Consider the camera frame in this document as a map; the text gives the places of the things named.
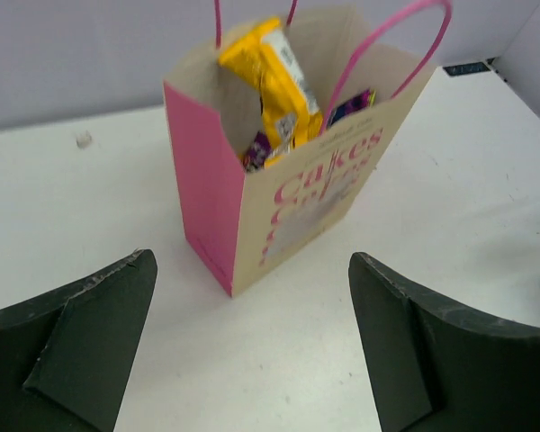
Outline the paper bag with pink handles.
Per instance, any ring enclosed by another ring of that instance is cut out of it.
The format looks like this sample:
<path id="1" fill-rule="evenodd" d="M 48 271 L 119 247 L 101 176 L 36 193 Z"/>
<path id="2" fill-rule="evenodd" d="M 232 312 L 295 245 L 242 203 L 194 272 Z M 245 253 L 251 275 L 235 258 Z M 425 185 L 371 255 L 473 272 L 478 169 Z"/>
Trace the paper bag with pink handles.
<path id="1" fill-rule="evenodd" d="M 375 30 L 352 5 L 278 15 L 323 123 L 317 138 L 255 172 L 241 157 L 264 133 L 260 95 L 218 59 L 273 16 L 217 31 L 165 78 L 184 234 L 227 294 L 243 292 L 347 213 L 434 71 L 427 58 L 380 38 L 430 7 L 416 1 Z M 336 107 L 368 88 L 373 106 L 326 128 Z"/>

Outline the yellow snack bar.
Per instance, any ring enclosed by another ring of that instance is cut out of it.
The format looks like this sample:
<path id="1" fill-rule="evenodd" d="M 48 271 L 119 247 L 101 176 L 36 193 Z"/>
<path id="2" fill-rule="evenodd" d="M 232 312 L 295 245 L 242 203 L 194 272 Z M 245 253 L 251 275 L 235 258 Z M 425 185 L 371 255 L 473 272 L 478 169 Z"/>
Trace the yellow snack bar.
<path id="1" fill-rule="evenodd" d="M 260 95 L 263 131 L 270 146 L 264 167 L 318 137 L 323 115 L 279 17 L 238 37 L 221 51 L 218 63 Z"/>

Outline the purple blue candy bag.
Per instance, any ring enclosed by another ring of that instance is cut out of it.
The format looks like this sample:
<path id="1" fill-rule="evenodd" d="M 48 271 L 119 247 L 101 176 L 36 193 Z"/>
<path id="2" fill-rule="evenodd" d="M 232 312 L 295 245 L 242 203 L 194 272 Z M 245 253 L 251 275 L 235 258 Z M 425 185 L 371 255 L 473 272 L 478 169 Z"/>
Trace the purple blue candy bag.
<path id="1" fill-rule="evenodd" d="M 326 123 L 326 128 L 331 127 L 336 122 L 339 122 L 344 117 L 347 117 L 350 114 L 357 113 L 363 109 L 369 108 L 374 105 L 376 97 L 376 91 L 368 88 L 362 93 L 353 96 L 352 98 L 346 100 L 338 107 L 336 107 Z"/>

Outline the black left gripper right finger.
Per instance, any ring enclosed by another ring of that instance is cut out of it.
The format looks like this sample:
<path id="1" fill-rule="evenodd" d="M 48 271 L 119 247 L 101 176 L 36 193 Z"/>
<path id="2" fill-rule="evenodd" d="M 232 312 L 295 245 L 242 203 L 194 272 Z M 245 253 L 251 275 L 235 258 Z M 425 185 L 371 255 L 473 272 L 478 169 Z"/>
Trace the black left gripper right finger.
<path id="1" fill-rule="evenodd" d="M 363 252 L 349 286 L 384 431 L 540 431 L 540 328 L 415 283 Z"/>

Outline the purple chocolate pack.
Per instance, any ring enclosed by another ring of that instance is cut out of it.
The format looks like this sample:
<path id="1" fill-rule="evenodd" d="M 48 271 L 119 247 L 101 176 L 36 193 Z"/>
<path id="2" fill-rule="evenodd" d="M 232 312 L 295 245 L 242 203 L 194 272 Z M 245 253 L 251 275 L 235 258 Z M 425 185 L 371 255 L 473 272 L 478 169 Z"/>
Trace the purple chocolate pack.
<path id="1" fill-rule="evenodd" d="M 264 166 L 273 149 L 267 136 L 259 131 L 241 157 L 242 166 L 247 172 L 255 172 Z"/>

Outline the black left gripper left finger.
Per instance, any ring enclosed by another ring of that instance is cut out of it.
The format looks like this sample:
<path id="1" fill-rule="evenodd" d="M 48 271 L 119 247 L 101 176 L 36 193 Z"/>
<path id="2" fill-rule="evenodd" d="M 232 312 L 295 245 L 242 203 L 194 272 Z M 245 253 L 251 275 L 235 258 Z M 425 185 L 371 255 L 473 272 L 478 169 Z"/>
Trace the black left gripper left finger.
<path id="1" fill-rule="evenodd" d="M 112 431 L 155 290 L 141 249 L 0 310 L 0 431 Z"/>

